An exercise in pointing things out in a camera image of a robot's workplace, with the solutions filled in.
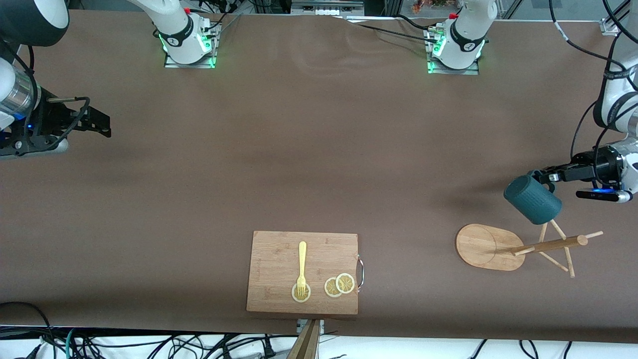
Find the table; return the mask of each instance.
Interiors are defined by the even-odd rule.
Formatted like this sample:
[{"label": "table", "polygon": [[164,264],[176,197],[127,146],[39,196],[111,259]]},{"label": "table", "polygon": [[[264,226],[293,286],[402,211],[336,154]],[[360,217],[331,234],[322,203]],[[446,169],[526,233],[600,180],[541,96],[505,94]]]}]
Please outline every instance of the table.
[{"label": "table", "polygon": [[[564,28],[607,53],[597,24]],[[294,316],[245,311],[253,231],[358,233],[359,315],[327,330],[638,341],[638,202],[559,186],[563,230],[605,232],[572,254],[575,279],[541,257],[481,270],[454,249],[469,223],[537,241],[502,191],[568,162],[604,67],[551,23],[495,22],[474,77],[430,75],[418,40],[330,17],[242,16],[215,70],[164,69],[152,30],[143,13],[72,11],[36,49],[40,84],[90,96],[113,137],[72,133],[66,154],[1,164],[1,301],[54,325],[290,333]],[[577,150],[599,130],[587,120]]]}]

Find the yellow fork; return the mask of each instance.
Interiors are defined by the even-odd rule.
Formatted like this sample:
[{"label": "yellow fork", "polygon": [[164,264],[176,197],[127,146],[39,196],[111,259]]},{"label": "yellow fork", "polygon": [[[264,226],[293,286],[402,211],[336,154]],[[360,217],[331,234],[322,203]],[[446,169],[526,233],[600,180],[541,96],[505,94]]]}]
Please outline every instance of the yellow fork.
[{"label": "yellow fork", "polygon": [[304,277],[304,267],[306,267],[306,242],[299,242],[299,277],[297,277],[297,297],[302,298],[306,292],[306,278]]}]

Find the lemon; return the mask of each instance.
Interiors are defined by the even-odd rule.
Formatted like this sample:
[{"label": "lemon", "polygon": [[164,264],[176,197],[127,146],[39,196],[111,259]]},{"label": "lemon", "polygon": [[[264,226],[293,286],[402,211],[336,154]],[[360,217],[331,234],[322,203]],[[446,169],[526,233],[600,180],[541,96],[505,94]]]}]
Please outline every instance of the lemon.
[{"label": "lemon", "polygon": [[308,285],[308,283],[306,283],[306,290],[304,291],[304,293],[301,296],[297,296],[297,283],[295,283],[295,285],[292,286],[291,294],[292,299],[294,299],[296,302],[303,303],[308,300],[308,298],[310,298],[310,286]]},{"label": "lemon", "polygon": [[323,285],[325,294],[333,298],[337,298],[341,295],[341,292],[337,289],[337,277],[328,278]]},{"label": "lemon", "polygon": [[339,274],[335,281],[337,290],[343,294],[348,294],[352,292],[352,289],[355,289],[355,279],[347,273]]}]

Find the wooden post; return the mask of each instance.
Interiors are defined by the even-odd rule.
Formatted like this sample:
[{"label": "wooden post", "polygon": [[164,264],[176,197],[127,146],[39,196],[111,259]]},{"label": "wooden post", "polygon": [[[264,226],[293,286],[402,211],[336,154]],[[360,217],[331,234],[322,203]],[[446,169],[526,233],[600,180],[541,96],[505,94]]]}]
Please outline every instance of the wooden post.
[{"label": "wooden post", "polygon": [[553,240],[548,242],[540,242],[534,245],[524,245],[522,247],[510,248],[510,252],[515,256],[525,253],[547,252],[561,248],[579,247],[587,245],[588,240],[585,236],[573,236],[565,238],[565,240]]}]

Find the cutting board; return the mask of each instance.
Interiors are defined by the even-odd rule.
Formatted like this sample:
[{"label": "cutting board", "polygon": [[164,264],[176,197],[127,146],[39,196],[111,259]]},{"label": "cutting board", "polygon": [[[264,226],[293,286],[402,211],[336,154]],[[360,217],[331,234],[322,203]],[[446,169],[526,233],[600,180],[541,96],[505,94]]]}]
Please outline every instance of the cutting board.
[{"label": "cutting board", "polygon": [[[291,295],[299,276],[299,242],[308,245],[306,282],[311,295],[297,303]],[[338,298],[323,290],[328,278],[348,273],[357,278],[359,237],[344,233],[255,231],[248,279],[249,312],[298,314],[356,314],[359,311],[357,288]]]}]

